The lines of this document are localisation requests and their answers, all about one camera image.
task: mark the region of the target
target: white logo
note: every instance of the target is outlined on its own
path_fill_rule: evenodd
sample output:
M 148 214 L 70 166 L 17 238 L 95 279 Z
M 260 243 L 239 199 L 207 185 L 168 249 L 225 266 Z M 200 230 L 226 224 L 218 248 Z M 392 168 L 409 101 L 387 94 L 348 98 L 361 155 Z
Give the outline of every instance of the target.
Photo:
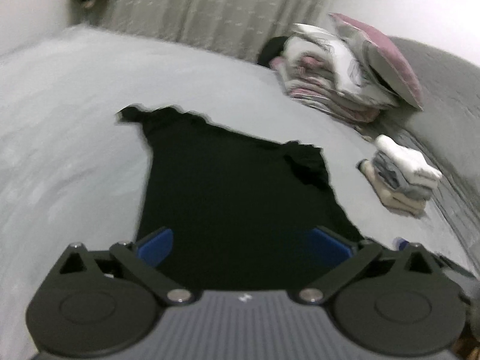
M 250 294 L 243 294 L 238 297 L 238 300 L 241 300 L 243 303 L 249 302 L 252 300 L 254 297 Z

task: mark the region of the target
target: white wall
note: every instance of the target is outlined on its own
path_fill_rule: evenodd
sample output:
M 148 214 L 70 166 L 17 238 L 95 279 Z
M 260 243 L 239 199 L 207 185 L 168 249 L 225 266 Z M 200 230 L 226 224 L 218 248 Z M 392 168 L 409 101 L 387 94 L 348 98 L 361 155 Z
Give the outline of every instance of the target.
M 0 55 L 72 22 L 70 0 L 0 0 Z
M 319 18 L 338 12 L 387 35 L 414 39 L 480 66 L 480 0 L 329 0 Z

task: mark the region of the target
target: bed sheet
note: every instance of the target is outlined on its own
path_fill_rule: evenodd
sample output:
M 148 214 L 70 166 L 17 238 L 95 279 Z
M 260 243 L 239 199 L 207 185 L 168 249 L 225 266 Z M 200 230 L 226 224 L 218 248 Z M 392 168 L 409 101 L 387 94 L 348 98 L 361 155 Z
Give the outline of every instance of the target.
M 434 203 L 422 218 L 383 207 L 356 163 L 374 154 L 351 127 L 286 97 L 269 69 L 183 45 L 83 26 L 0 58 L 0 358 L 35 349 L 25 308 L 70 242 L 131 239 L 150 153 L 116 112 L 177 104 L 213 123 L 323 147 L 337 200 L 366 237 L 423 243 L 471 264 Z

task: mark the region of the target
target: gray curtain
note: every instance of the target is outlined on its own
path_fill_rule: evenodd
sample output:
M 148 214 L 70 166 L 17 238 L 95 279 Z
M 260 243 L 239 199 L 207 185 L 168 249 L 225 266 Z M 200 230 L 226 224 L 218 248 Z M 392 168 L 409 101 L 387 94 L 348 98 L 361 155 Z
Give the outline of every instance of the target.
M 293 23 L 313 24 L 323 0 L 110 0 L 109 30 L 182 42 L 255 61 Z

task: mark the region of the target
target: curtain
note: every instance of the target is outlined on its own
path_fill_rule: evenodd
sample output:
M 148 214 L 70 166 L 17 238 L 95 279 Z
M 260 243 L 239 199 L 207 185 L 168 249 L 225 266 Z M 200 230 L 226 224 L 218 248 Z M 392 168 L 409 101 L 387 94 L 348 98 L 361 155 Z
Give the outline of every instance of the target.
M 315 23 L 323 0 L 110 0 L 102 26 L 255 61 L 293 23 Z

